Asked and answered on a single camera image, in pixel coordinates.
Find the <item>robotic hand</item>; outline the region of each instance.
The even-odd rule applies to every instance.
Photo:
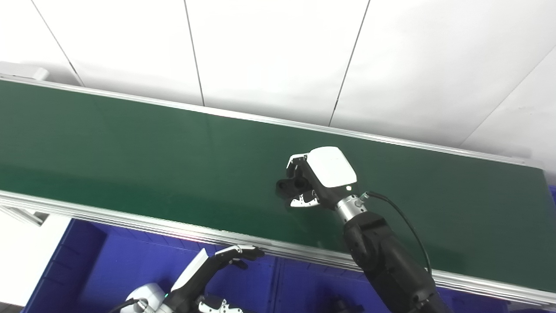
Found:
[[[369,193],[358,194],[357,176],[337,147],[294,154],[276,193],[291,207],[322,205],[344,223],[344,242],[392,313],[447,313],[433,278],[401,245],[386,220],[367,211]]]
[[[254,261],[264,255],[259,248],[242,244],[217,251],[211,257],[208,257],[205,249],[201,250],[178,278],[156,313],[243,313],[239,308],[230,307],[226,300],[215,302],[205,299],[205,287],[216,272],[227,265],[232,264],[244,270],[247,264],[242,258]]]

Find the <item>cable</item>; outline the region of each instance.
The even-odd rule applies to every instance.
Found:
[[[405,223],[408,225],[409,229],[413,233],[413,236],[415,236],[415,239],[417,240],[417,243],[419,244],[419,247],[421,248],[421,251],[423,252],[423,255],[425,256],[426,270],[432,276],[433,271],[431,270],[431,267],[430,267],[429,254],[426,252],[425,246],[423,245],[423,242],[419,238],[419,235],[417,235],[417,230],[415,230],[415,227],[413,227],[413,225],[409,221],[408,217],[405,216],[404,212],[394,202],[392,202],[392,200],[388,199],[388,197],[386,197],[385,195],[382,195],[382,194],[376,193],[376,192],[372,192],[372,191],[367,191],[367,192],[365,192],[365,194],[368,197],[377,198],[377,199],[380,199],[384,202],[387,202],[390,206],[392,206],[398,212],[398,214],[400,214],[400,216],[404,219]]]
[[[131,299],[125,301],[125,302],[122,302],[122,303],[118,304],[112,310],[108,311],[108,313],[118,313],[124,307],[136,304],[137,302],[139,302],[139,299],[131,298]]]

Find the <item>white wall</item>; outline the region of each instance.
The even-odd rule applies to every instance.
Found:
[[[203,104],[183,1],[35,3],[63,52],[4,0],[1,60],[76,84],[65,52],[87,87]],[[336,105],[366,5],[187,0],[204,104],[530,157],[556,184],[556,2],[372,0]]]
[[[556,184],[556,48],[461,147],[542,160]]]
[[[62,50],[28,0],[0,0],[0,61],[44,67],[49,80],[78,85]]]
[[[202,105],[182,0],[34,2],[85,86]]]

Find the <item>blue bin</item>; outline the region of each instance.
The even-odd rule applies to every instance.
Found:
[[[72,220],[23,312],[103,313],[149,282],[169,292],[202,248],[210,255],[223,247]],[[336,297],[388,313],[360,272],[273,256],[247,263],[219,271],[206,292],[257,313],[328,313]],[[504,300],[439,292],[455,313],[508,312]]]
[[[103,313],[149,282],[169,292],[202,248],[211,255],[223,247],[72,220],[23,312]],[[206,291],[247,310],[271,312],[276,262],[265,256],[247,261],[245,271],[227,266]]]

